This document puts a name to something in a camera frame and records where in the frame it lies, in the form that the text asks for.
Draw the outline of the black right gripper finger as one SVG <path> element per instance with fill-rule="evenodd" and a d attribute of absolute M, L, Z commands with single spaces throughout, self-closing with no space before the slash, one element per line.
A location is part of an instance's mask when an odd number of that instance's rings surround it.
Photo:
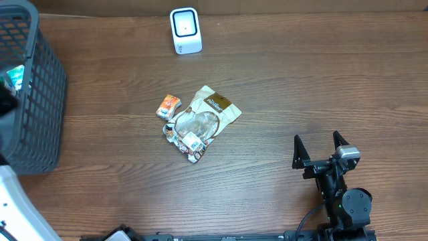
<path fill-rule="evenodd" d="M 334 146 L 335 149 L 342 147 L 342 146 L 348 146 L 349 143 L 343 138 L 343 136 L 338 132 L 333 132 L 333 139 L 334 139 Z"/>
<path fill-rule="evenodd" d="M 293 169 L 303 169 L 305 163 L 310 162 L 310 156 L 299 135 L 294 136 L 294 156 L 292 161 Z"/>

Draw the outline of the beige brown snack pouch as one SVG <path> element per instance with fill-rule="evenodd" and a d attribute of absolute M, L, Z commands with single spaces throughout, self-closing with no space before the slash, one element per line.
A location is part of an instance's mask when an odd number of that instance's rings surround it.
<path fill-rule="evenodd" d="M 240 115 L 230 100 L 203 86 L 189 106 L 165 124 L 163 133 L 188 161 L 197 163 L 219 133 Z"/>

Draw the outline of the orange tissue pack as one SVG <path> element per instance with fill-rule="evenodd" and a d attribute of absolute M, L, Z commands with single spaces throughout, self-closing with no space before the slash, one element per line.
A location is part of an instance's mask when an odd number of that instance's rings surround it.
<path fill-rule="evenodd" d="M 156 110 L 156 115 L 166 121 L 169 121 L 174 117 L 176 109 L 181 105 L 182 103 L 180 98 L 168 94 Z"/>

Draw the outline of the teal tissue pack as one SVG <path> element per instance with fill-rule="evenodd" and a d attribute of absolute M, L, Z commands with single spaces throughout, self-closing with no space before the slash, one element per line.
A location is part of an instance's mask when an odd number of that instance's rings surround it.
<path fill-rule="evenodd" d="M 16 91 L 20 91 L 22 89 L 24 71 L 24 65 L 16 66 L 13 69 L 7 71 L 7 75 L 12 81 Z"/>

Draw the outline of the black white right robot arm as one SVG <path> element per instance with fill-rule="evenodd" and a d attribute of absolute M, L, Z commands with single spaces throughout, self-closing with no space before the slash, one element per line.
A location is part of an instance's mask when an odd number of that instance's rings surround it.
<path fill-rule="evenodd" d="M 372 195 L 364 188 L 349 189 L 344 175 L 355 169 L 360 161 L 360 151 L 349 144 L 338 131 L 334 131 L 335 152 L 329 158 L 312 161 L 301 140 L 294 137 L 293 169 L 302 169 L 304 179 L 314 179 L 322 196 L 322 203 L 310 210 L 299 223 L 292 237 L 295 240 L 376 240 L 370 224 Z M 321 208 L 326 209 L 328 221 L 317 230 L 302 233 L 306 220 Z"/>

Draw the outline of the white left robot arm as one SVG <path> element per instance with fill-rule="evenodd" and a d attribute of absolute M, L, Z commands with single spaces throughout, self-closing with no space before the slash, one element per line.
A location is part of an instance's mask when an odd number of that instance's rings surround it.
<path fill-rule="evenodd" d="M 1 157 L 1 241 L 59 239 L 29 200 L 16 172 Z"/>

